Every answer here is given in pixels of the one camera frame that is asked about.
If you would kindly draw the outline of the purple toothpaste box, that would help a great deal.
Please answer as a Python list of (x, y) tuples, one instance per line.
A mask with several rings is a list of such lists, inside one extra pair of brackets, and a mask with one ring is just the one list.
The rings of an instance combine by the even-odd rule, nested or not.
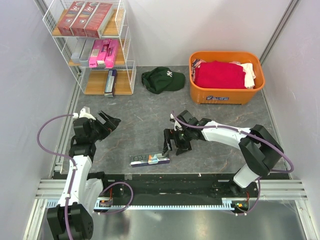
[(115, 96), (115, 85), (117, 80), (118, 72), (116, 69), (110, 69), (107, 74), (104, 96), (113, 98)]

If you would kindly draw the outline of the pink toothpaste box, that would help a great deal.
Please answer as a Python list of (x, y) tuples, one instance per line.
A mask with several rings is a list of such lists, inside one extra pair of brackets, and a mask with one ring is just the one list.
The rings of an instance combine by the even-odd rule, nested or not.
[(97, 66), (97, 58), (98, 58), (98, 55), (100, 52), (100, 48), (102, 46), (102, 42), (103, 42), (102, 39), (97, 39), (94, 41), (94, 44), (93, 44), (93, 47), (91, 50), (91, 54), (90, 54), (89, 60), (88, 60), (90, 68), (95, 68)]
[(119, 48), (119, 41), (117, 39), (111, 39), (108, 45), (108, 52), (104, 59), (105, 67), (111, 69), (115, 66), (117, 53)]
[(102, 45), (97, 57), (97, 66), (101, 67), (105, 65), (105, 58), (108, 55), (109, 52), (109, 45), (111, 40), (109, 38), (102, 39)]

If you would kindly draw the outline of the orange plastic basket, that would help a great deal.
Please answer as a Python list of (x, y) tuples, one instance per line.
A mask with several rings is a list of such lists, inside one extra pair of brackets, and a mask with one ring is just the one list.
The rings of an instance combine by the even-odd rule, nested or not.
[(192, 75), (192, 62), (195, 59), (206, 62), (240, 62), (252, 63), (256, 75), (252, 89), (202, 88), (189, 78), (191, 99), (197, 104), (247, 104), (258, 91), (265, 86), (265, 76), (259, 58), (247, 51), (196, 51), (189, 57), (189, 75)]

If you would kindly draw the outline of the red folded cloth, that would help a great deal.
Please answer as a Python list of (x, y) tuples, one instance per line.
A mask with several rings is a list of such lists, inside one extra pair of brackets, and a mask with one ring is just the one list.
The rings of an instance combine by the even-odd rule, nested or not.
[(203, 62), (195, 69), (194, 83), (204, 89), (245, 89), (242, 66), (229, 62)]

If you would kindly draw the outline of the patterned cloth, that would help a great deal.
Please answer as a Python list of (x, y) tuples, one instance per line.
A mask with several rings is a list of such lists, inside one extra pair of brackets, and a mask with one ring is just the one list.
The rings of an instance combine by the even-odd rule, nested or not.
[(205, 63), (205, 60), (195, 59), (191, 64), (191, 79), (194, 82), (196, 79), (196, 69), (200, 68), (202, 63)]

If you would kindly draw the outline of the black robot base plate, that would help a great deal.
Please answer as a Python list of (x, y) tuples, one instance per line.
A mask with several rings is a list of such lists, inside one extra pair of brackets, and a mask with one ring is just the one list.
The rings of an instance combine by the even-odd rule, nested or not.
[(196, 195), (212, 198), (254, 198), (258, 196), (258, 185), (255, 182), (241, 188), (233, 181), (231, 173), (169, 173), (169, 174), (101, 174), (104, 188), (113, 183), (107, 193), (113, 198), (122, 199), (131, 195)]

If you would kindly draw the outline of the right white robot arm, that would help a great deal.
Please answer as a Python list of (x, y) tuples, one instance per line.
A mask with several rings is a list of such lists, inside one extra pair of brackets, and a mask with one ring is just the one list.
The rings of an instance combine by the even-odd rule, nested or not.
[(170, 121), (174, 127), (163, 131), (164, 153), (173, 149), (171, 141), (174, 141), (177, 156), (191, 151), (192, 140), (217, 142), (241, 151), (245, 165), (236, 172), (229, 184), (229, 191), (235, 197), (242, 196), (255, 180), (266, 177), (283, 157), (281, 146), (259, 124), (251, 128), (238, 128), (209, 118), (197, 120), (187, 110), (179, 115), (171, 114)]

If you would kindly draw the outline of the white pink cloth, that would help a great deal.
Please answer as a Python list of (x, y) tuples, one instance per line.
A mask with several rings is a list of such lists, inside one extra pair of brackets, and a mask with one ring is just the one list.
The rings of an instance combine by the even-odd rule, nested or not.
[(253, 70), (253, 64), (252, 63), (240, 63), (238, 61), (232, 61), (230, 63), (236, 64), (236, 65), (241, 66), (243, 68), (243, 71), (245, 72), (244, 86), (246, 89), (253, 89), (255, 87), (255, 79), (256, 79), (256, 75)]

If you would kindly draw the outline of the dark green baseball cap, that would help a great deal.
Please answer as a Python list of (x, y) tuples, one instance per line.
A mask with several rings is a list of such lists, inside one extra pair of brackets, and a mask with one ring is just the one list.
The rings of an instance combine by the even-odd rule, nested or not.
[(186, 77), (181, 72), (174, 72), (168, 67), (159, 66), (141, 75), (141, 82), (151, 93), (175, 92), (184, 88)]

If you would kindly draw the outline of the silver R&O toothpaste box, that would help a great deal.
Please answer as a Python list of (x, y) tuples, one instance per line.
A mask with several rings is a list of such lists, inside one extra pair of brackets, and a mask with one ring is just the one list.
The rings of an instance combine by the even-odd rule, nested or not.
[(162, 152), (143, 153), (130, 156), (130, 166), (133, 168), (168, 164), (170, 162), (169, 155), (163, 155)]

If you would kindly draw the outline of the red white toothpaste box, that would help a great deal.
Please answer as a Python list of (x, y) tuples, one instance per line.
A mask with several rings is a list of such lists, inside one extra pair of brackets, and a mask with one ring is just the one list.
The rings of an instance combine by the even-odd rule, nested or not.
[(113, 4), (105, 2), (99, 3), (88, 24), (84, 28), (86, 36), (88, 38), (101, 38), (113, 12)]

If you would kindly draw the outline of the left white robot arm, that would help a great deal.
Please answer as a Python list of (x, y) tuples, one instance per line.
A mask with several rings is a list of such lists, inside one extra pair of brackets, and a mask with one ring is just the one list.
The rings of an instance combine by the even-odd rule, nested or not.
[(90, 176), (96, 142), (108, 137), (120, 124), (103, 111), (93, 117), (83, 108), (74, 116), (74, 136), (69, 149), (69, 171), (64, 189), (55, 207), (47, 211), (47, 221), (55, 240), (89, 240), (93, 236), (93, 211), (99, 197), (106, 196), (110, 185), (99, 172)]

